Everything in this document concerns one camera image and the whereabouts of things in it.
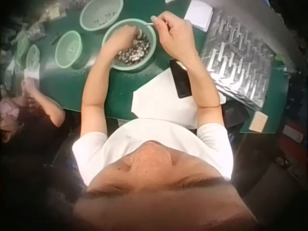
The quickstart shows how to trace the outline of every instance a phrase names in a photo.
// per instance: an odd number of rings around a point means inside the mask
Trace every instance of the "hand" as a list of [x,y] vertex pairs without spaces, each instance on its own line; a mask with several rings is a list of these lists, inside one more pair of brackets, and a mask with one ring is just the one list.
[[35,80],[33,78],[27,77],[23,83],[23,88],[28,92],[30,95],[34,92],[38,91],[37,86],[35,85]]
[[152,16],[159,40],[165,51],[173,58],[186,65],[192,58],[198,57],[194,44],[193,27],[171,12],[163,12],[160,16]]
[[116,55],[119,51],[125,50],[132,45],[137,32],[135,27],[125,25],[113,32],[105,46]]

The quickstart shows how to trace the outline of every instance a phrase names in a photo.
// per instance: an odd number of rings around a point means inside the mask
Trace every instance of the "nose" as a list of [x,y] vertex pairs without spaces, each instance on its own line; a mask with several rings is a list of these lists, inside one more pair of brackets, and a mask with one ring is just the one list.
[[172,167],[171,155],[168,149],[152,141],[140,146],[131,158],[130,171],[140,175],[143,179],[154,180]]

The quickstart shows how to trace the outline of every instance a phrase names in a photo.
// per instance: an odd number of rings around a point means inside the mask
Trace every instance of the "forehead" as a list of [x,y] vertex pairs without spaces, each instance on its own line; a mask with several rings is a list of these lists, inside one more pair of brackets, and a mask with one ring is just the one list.
[[155,221],[191,227],[242,211],[244,204],[230,185],[182,191],[129,194],[123,197],[80,199],[75,214],[102,227],[136,224],[147,230]]

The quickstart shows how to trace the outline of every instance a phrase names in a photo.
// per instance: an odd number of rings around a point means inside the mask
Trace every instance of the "paper sheet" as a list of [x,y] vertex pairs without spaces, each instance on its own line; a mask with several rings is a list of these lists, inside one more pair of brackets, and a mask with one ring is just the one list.
[[[226,98],[220,95],[220,103]],[[133,94],[131,112],[139,118],[167,120],[187,129],[197,128],[197,106],[193,97],[180,99],[171,69],[162,72]]]
[[4,85],[7,90],[10,90],[12,86],[12,76],[14,73],[14,68],[15,68],[15,60],[12,59],[9,66],[5,70],[4,74]]
[[185,18],[194,26],[207,32],[213,15],[213,7],[203,1],[192,0],[188,7]]
[[39,88],[39,68],[40,68],[40,64],[38,64],[37,68],[33,71],[29,71],[28,69],[24,70],[24,78],[30,77],[35,79],[35,83],[37,85],[37,87]]

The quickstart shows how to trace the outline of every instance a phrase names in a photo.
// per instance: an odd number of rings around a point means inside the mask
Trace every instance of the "workbench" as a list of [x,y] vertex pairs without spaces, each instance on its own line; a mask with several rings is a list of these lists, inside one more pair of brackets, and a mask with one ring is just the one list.
[[[183,18],[186,14],[190,1],[176,0],[165,4],[165,0],[144,1],[144,0],[125,0],[123,10],[117,19],[121,21],[127,18],[138,18],[146,22],[150,21],[152,15],[159,15],[163,11],[171,11],[177,16]],[[83,88],[96,57],[101,48],[103,37],[109,29],[102,29],[95,32],[85,31],[79,24],[81,11],[68,10],[67,16],[53,22],[47,22],[45,29],[47,36],[35,44],[40,50],[40,90],[49,97],[56,100],[64,109],[80,111]],[[75,30],[80,33],[85,50],[84,58],[87,61],[84,67],[70,67],[61,69],[55,62],[56,44],[50,45],[57,33],[63,35],[69,30]],[[206,33],[198,28],[193,29],[195,45],[198,51],[201,51]],[[169,68],[169,57],[157,43],[156,51],[152,57],[152,62],[143,70],[138,72],[122,72],[115,69],[110,71],[108,96],[105,103],[105,114],[107,117],[115,119],[132,120],[136,116],[131,112],[133,92],[149,82],[155,76]],[[266,99],[264,110],[271,118],[274,125],[269,126],[269,133],[275,133],[276,121],[280,121],[287,94],[286,82],[280,81],[284,77],[283,73],[273,73],[275,83],[269,84],[268,97]],[[13,80],[13,86],[18,86],[22,76],[19,75]]]

